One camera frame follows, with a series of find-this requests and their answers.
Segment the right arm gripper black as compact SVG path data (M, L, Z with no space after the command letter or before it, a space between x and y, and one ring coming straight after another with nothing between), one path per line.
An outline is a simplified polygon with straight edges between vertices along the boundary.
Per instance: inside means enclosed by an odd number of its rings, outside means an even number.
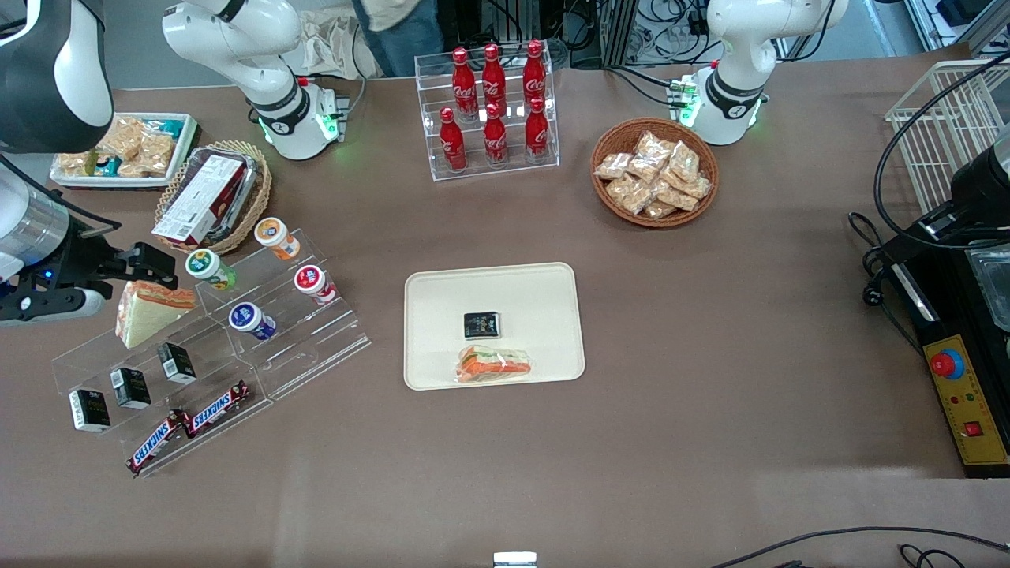
M148 242L136 242L122 259L119 249L109 245L105 236L85 236L90 230L85 222L70 222L65 240L55 251L18 274L18 294L28 295L33 305L71 305L85 289L110 298L111 280L179 286L173 272L158 271L174 270L170 254Z

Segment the left arm gripper black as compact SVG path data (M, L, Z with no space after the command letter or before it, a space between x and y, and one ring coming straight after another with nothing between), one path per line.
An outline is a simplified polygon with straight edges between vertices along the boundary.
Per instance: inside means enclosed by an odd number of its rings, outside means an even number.
M960 168L952 181L953 208L934 208L914 222L914 236L963 247L1008 242L1009 152L992 145Z

